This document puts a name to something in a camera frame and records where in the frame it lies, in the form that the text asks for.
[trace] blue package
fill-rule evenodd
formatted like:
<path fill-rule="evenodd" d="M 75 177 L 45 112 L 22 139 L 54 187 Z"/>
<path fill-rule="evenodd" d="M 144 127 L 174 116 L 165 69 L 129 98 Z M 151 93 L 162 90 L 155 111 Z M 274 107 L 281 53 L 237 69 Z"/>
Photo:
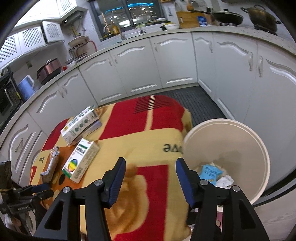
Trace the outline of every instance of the blue package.
<path fill-rule="evenodd" d="M 212 183 L 213 185 L 216 185 L 216 179 L 218 175 L 221 175 L 223 171 L 221 171 L 219 168 L 211 166 L 211 165 L 203 165 L 202 166 L 202 172 L 200 174 L 200 179 L 205 179 Z"/>
<path fill-rule="evenodd" d="M 197 17 L 198 22 L 200 23 L 200 27 L 206 27 L 207 26 L 207 19 L 203 16 Z"/>

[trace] black floor mat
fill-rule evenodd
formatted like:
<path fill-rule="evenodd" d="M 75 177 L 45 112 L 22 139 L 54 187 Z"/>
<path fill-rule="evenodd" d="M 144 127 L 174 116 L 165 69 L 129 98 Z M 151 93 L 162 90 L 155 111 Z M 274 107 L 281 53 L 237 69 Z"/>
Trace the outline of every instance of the black floor mat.
<path fill-rule="evenodd" d="M 165 91 L 158 95 L 171 97 L 189 110 L 193 126 L 207 120 L 225 118 L 216 103 L 200 86 Z"/>

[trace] kitchen cabinet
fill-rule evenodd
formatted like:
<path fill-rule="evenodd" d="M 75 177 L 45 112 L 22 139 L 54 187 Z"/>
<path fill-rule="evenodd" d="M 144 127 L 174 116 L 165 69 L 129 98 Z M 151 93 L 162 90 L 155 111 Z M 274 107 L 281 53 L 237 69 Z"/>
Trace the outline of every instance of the kitchen cabinet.
<path fill-rule="evenodd" d="M 149 39 L 117 47 L 110 54 L 129 96 L 162 87 Z"/>
<path fill-rule="evenodd" d="M 28 154 L 26 163 L 24 165 L 24 168 L 22 170 L 19 185 L 21 187 L 24 187 L 26 185 L 29 185 L 30 183 L 30 171 L 32 168 L 32 165 L 34 161 L 36 160 L 38 154 L 40 153 L 41 149 L 43 148 L 43 145 L 45 144 L 47 140 L 47 135 L 41 131 L 39 135 L 37 136 L 34 144 L 32 145 L 32 148 Z"/>
<path fill-rule="evenodd" d="M 199 32 L 192 33 L 192 37 L 196 55 L 198 83 L 212 100 L 215 100 L 217 79 L 213 34 Z"/>
<path fill-rule="evenodd" d="M 30 152 L 40 133 L 40 127 L 25 111 L 14 124 L 1 147 L 1 155 L 6 160 L 11 160 L 12 179 L 16 183 L 19 183 L 25 164 L 31 162 Z"/>
<path fill-rule="evenodd" d="M 62 98 L 65 98 L 74 110 L 74 115 L 78 115 L 88 106 L 97 105 L 78 68 L 60 78 L 57 84 Z"/>
<path fill-rule="evenodd" d="M 197 83 L 191 33 L 150 38 L 162 87 Z"/>
<path fill-rule="evenodd" d="M 39 0 L 21 19 L 17 26 L 35 24 L 40 20 L 59 19 L 59 9 L 56 0 Z"/>
<path fill-rule="evenodd" d="M 43 21 L 42 26 L 48 43 L 64 40 L 61 26 L 58 23 Z"/>
<path fill-rule="evenodd" d="M 22 53 L 26 53 L 34 48 L 46 45 L 42 35 L 41 27 L 31 27 L 18 32 L 20 48 Z"/>
<path fill-rule="evenodd" d="M 57 6 L 61 16 L 77 6 L 76 0 L 57 0 Z"/>
<path fill-rule="evenodd" d="M 268 150 L 270 187 L 296 168 L 296 60 L 258 41 L 256 61 L 256 81 L 244 123 Z"/>
<path fill-rule="evenodd" d="M 65 99 L 64 93 L 56 83 L 37 97 L 28 107 L 28 112 L 48 136 L 57 124 L 76 115 L 76 112 Z"/>
<path fill-rule="evenodd" d="M 0 67 L 22 54 L 18 34 L 9 36 L 0 49 Z"/>
<path fill-rule="evenodd" d="M 257 43 L 253 39 L 228 34 L 214 34 L 214 41 L 215 102 L 227 118 L 243 122 L 254 86 Z"/>
<path fill-rule="evenodd" d="M 109 53 L 87 61 L 79 70 L 99 105 L 127 97 Z"/>
<path fill-rule="evenodd" d="M 56 0 L 40 0 L 42 4 L 42 18 L 41 19 L 59 19 L 60 13 Z"/>

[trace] microwave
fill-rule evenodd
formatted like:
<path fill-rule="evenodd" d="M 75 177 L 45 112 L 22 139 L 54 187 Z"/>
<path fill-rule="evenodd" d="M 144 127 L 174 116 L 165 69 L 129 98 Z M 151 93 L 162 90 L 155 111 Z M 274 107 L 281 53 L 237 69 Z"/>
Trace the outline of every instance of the microwave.
<path fill-rule="evenodd" d="M 11 117 L 23 104 L 18 86 L 13 79 L 13 73 L 7 68 L 5 74 L 0 77 L 0 133 L 7 125 Z"/>

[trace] window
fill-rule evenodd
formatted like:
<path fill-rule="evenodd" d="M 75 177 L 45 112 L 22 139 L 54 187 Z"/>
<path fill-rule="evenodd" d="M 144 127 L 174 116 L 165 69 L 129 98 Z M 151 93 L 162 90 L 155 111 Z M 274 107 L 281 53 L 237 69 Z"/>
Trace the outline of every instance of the window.
<path fill-rule="evenodd" d="M 124 32 L 162 17 L 158 0 L 93 0 L 90 5 L 102 36 L 104 27 L 110 23 L 119 24 Z"/>

